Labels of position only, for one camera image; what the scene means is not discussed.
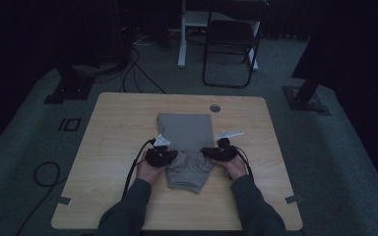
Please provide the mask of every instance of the white table leg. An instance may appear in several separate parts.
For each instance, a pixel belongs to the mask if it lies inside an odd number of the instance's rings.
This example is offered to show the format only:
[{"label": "white table leg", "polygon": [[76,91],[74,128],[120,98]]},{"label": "white table leg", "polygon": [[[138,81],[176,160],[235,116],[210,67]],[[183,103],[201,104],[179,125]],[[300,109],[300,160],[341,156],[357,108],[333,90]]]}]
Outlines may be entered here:
[{"label": "white table leg", "polygon": [[182,23],[181,23],[179,59],[177,62],[177,67],[184,68],[185,61],[186,61],[186,0],[182,0]]}]

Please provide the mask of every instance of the right hand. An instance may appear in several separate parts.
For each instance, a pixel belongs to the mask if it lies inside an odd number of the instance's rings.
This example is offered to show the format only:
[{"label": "right hand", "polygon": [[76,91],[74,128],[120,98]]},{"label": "right hand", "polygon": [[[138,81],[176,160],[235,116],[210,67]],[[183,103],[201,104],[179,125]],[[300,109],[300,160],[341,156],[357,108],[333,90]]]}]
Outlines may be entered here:
[{"label": "right hand", "polygon": [[223,166],[223,168],[225,168],[228,176],[233,180],[236,180],[239,177],[247,174],[247,170],[245,169],[244,160],[242,160],[240,156],[236,156],[231,161],[217,161],[217,160],[215,160],[214,163]]}]

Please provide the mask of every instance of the hand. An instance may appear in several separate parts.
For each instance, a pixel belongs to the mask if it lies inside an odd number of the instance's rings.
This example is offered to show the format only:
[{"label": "hand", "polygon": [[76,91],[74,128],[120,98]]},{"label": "hand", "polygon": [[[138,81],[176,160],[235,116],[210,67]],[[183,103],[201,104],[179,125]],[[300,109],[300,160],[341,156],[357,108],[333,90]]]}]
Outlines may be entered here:
[{"label": "hand", "polygon": [[223,166],[225,168],[228,176],[236,180],[239,177],[246,175],[247,171],[245,169],[244,160],[240,156],[236,156],[231,161],[214,161],[216,164]]},{"label": "hand", "polygon": [[151,185],[156,181],[159,174],[166,168],[166,166],[156,168],[149,165],[143,160],[137,165],[137,178],[149,182]]}]

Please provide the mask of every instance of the wooden table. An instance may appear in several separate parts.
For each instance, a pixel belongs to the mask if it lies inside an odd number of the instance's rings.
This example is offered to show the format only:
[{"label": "wooden table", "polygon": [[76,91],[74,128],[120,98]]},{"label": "wooden table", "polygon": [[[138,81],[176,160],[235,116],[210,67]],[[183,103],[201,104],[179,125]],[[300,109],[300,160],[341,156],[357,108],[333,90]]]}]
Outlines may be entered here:
[{"label": "wooden table", "polygon": [[[213,104],[220,112],[210,110]],[[287,230],[302,227],[297,204],[288,205],[284,199],[293,191],[263,98],[133,93],[100,95],[62,193],[71,202],[57,206],[53,227],[97,228],[103,213],[120,200],[141,146],[158,135],[159,113],[210,114],[215,135],[244,131],[230,140],[247,153],[266,202],[282,216]],[[168,189],[162,174],[153,185],[143,229],[240,230],[231,183],[222,167],[215,166],[197,195]]]}]

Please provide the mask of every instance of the left hand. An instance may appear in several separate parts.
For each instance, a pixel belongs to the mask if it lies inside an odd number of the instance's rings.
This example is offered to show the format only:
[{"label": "left hand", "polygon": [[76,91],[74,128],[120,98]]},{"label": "left hand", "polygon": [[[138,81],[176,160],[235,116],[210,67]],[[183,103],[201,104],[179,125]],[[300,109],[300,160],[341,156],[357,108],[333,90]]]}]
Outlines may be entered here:
[{"label": "left hand", "polygon": [[137,165],[137,178],[145,180],[149,182],[151,185],[156,181],[159,174],[165,170],[167,166],[163,166],[160,168],[152,167],[149,165],[148,162],[146,162],[143,158],[143,161],[141,161]]}]

